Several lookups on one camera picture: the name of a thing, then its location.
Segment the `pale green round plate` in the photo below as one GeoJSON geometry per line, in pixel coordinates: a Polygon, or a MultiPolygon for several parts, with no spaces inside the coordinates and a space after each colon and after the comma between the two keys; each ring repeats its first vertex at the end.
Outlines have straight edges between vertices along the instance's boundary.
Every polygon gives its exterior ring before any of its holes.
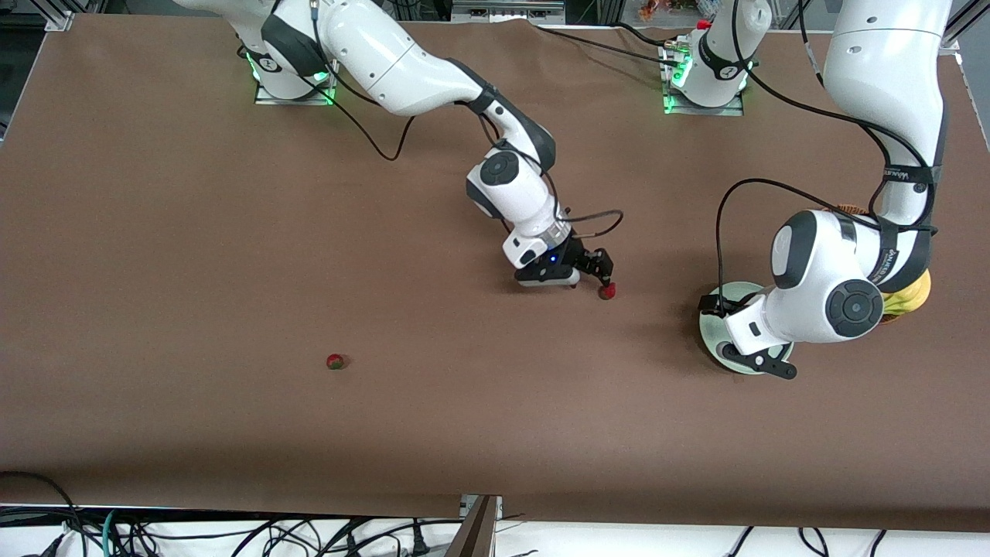
{"type": "MultiPolygon", "coordinates": [[[[708,294],[711,295],[715,292],[724,293],[729,299],[735,300],[738,303],[738,309],[740,306],[745,306],[749,303],[749,300],[757,295],[763,295],[764,292],[768,290],[767,286],[758,285],[758,283],[736,281],[725,283],[721,288],[715,288],[711,290],[708,294]]],[[[724,369],[729,370],[720,360],[715,356],[715,349],[722,342],[732,343],[731,336],[728,333],[727,327],[725,327],[724,320],[721,318],[700,315],[698,317],[699,331],[702,338],[702,342],[708,353],[714,357],[714,359],[721,364],[724,369]]],[[[767,374],[741,374],[742,376],[767,376],[767,374]]]]}

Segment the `brown wicker fruit basket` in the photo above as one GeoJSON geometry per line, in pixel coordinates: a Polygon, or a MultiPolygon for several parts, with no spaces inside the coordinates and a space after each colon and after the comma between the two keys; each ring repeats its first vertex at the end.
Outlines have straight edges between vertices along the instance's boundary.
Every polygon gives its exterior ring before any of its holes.
{"type": "MultiPolygon", "coordinates": [[[[841,211],[844,211],[846,213],[855,215],[855,216],[869,215],[869,212],[866,209],[863,209],[862,207],[859,207],[859,206],[856,206],[856,205],[853,205],[853,204],[839,204],[838,205],[838,209],[841,210],[841,211]]],[[[899,318],[898,315],[894,315],[892,313],[887,313],[887,300],[888,300],[889,296],[887,295],[887,293],[882,293],[882,296],[883,296],[884,301],[885,301],[885,309],[884,309],[884,313],[882,314],[882,318],[881,318],[881,320],[879,322],[880,325],[883,325],[883,324],[888,323],[888,322],[892,322],[892,321],[897,320],[899,318]]]]}

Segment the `yellow banana bunch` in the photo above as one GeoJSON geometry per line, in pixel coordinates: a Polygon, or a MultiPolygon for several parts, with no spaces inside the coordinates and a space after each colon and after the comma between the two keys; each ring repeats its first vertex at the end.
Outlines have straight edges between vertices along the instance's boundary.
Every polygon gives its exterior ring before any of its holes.
{"type": "Polygon", "coordinates": [[[902,315],[919,309],[929,299],[931,290],[931,275],[929,269],[923,272],[915,282],[898,292],[883,295],[884,307],[882,321],[889,322],[902,315]]]}

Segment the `grey metal box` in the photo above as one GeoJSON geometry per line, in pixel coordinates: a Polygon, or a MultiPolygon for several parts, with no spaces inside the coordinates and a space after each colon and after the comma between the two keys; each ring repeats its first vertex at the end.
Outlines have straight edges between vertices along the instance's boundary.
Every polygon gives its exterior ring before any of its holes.
{"type": "Polygon", "coordinates": [[[522,19],[535,25],[565,25],[565,0],[452,0],[452,22],[504,22],[522,19]]]}

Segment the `brown table cover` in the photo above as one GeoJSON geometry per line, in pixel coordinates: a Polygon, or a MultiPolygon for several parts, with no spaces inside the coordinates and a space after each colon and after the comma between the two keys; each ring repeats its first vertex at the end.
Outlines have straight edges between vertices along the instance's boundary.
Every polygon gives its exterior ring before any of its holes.
{"type": "Polygon", "coordinates": [[[855,126],[746,92],[666,115],[647,61],[531,28],[410,25],[548,128],[597,283],[521,288],[466,196],[460,106],[386,162],[335,107],[257,106],[223,21],[86,15],[45,38],[0,147],[0,471],[80,505],[990,531],[990,154],[959,66],[927,304],[796,346],[698,339],[736,181],[863,205],[855,126]],[[346,367],[329,370],[342,354],[346,367]]]}

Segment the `colourful small items pile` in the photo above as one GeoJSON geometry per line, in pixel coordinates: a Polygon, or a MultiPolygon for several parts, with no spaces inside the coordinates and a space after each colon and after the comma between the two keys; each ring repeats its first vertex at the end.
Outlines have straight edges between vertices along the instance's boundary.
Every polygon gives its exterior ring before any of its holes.
{"type": "Polygon", "coordinates": [[[654,21],[662,15],[684,15],[697,10],[696,0],[639,0],[637,18],[641,22],[654,21]]]}

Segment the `brown metal post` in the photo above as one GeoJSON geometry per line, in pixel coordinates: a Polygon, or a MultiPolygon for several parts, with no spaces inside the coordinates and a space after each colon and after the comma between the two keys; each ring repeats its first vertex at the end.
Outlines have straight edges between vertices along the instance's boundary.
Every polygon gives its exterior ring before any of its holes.
{"type": "Polygon", "coordinates": [[[464,494],[460,514],[463,521],[443,557],[494,557],[495,529],[503,518],[503,498],[464,494]]]}

